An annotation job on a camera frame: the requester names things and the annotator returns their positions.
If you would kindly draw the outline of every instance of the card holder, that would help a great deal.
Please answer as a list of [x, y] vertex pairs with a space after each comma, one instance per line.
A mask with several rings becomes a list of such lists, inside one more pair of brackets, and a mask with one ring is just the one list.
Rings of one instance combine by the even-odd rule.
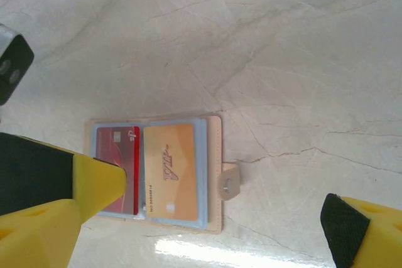
[[[199, 229], [194, 227], [172, 225], [169, 223], [158, 223], [156, 221], [150, 221], [144, 216], [138, 219], [133, 219], [133, 221], [138, 223], [164, 225], [170, 228], [189, 230], [191, 232], [212, 234], [221, 233], [223, 201], [228, 201], [240, 193], [240, 169], [236, 164], [222, 163], [222, 121], [220, 117], [203, 116], [202, 118], [207, 122], [207, 224], [204, 225], [202, 229]], [[128, 119], [125, 121], [92, 119], [85, 124], [84, 152], [85, 154], [91, 154], [91, 135], [95, 124], [121, 124], [126, 122], [133, 124], [148, 124], [152, 122], [164, 121], [174, 121], [174, 119], [164, 117]]]

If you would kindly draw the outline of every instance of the black rubber pad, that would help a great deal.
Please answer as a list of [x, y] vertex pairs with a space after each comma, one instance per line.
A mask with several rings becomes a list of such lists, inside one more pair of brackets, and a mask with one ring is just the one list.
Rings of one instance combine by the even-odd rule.
[[0, 215], [73, 198], [73, 154], [0, 133]]
[[335, 194], [328, 194], [321, 225], [337, 268], [351, 268], [364, 240], [370, 219]]

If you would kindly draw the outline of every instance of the orange card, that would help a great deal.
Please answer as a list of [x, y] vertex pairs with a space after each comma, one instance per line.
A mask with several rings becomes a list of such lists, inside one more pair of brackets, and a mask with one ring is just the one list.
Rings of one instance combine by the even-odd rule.
[[192, 124], [144, 128], [146, 214], [197, 220], [197, 182]]

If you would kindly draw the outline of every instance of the red card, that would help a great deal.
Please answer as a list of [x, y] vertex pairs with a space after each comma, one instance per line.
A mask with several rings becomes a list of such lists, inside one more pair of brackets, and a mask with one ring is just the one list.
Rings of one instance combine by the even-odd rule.
[[99, 127], [96, 131], [96, 158], [113, 163], [126, 171], [126, 193], [104, 210], [138, 214], [139, 127]]

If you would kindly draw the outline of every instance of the white marble countertop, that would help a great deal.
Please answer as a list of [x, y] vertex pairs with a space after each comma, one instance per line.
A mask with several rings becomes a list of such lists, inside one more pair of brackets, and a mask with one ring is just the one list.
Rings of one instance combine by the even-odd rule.
[[0, 131], [218, 112], [242, 193], [221, 235], [95, 217], [71, 267], [334, 267], [327, 193], [402, 208], [402, 0], [0, 0], [36, 60]]

